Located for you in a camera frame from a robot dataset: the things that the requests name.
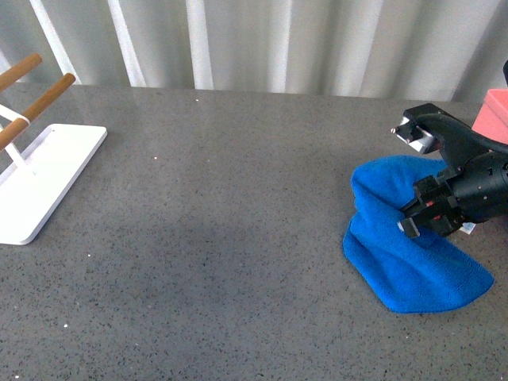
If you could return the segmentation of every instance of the wooden dowel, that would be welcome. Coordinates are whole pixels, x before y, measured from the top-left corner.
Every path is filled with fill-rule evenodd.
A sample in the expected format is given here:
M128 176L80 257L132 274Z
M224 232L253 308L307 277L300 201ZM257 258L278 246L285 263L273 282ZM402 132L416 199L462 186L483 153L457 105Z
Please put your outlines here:
M15 119L10 122L1 132L0 132L0 151L7 147L11 141L16 139L16 137L23 132L24 129L28 127L28 122L25 119Z
M0 91L4 91L7 87L15 83L23 75L31 71L38 64L42 62L42 58L33 53L32 55L24 58L22 61L12 66L8 71L0 74Z
M29 121L33 121L44 110L46 110L72 83L76 80L71 73L67 73L55 83L51 89L46 91L42 97L37 99L28 109L21 113Z
M29 121L33 121L38 117L44 110L46 110L69 86L75 81L75 77L67 73L60 81L55 83L48 91L46 91L42 97L37 99L28 109L23 112L23 116ZM28 122L25 119L18 118L10 122L0 132L0 151L3 150L10 142L23 132L28 126Z

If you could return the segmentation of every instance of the table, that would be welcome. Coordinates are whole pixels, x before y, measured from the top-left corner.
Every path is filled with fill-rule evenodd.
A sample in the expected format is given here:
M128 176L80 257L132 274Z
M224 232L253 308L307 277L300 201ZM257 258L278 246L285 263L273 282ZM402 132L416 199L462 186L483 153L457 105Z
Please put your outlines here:
M343 257L350 175L414 154L390 128L418 104L72 87L21 149L53 122L109 135L38 237L0 247L2 379L508 378L506 218L450 238L496 278L451 313L391 313Z

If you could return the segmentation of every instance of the gray countertop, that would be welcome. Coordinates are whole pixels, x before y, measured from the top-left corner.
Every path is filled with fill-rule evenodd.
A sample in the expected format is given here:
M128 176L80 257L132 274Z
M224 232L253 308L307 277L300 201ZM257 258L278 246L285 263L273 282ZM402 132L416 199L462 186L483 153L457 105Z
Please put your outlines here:
M508 379L507 219L450 238L496 278L451 313L391 313L342 253L353 169L413 154L389 130L420 103L72 87L21 148L53 122L109 136L0 246L0 379Z

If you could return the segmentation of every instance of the white curtain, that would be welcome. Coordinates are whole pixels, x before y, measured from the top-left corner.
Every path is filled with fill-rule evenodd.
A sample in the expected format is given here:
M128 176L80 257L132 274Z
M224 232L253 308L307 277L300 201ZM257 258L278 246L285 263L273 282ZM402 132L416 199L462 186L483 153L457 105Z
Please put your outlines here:
M84 85L481 102L507 0L2 0L0 71Z

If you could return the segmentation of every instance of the drying rack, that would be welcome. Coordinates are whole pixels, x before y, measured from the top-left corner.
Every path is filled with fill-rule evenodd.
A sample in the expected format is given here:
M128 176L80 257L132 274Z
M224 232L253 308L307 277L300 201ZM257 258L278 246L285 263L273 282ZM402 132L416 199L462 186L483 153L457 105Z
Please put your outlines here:
M32 54L1 74L0 91L41 62ZM101 126L52 124L23 152L15 147L14 139L74 81L67 73L20 114L0 104L0 116L10 121L0 126L0 151L13 161L0 174L0 244L32 241L106 138Z

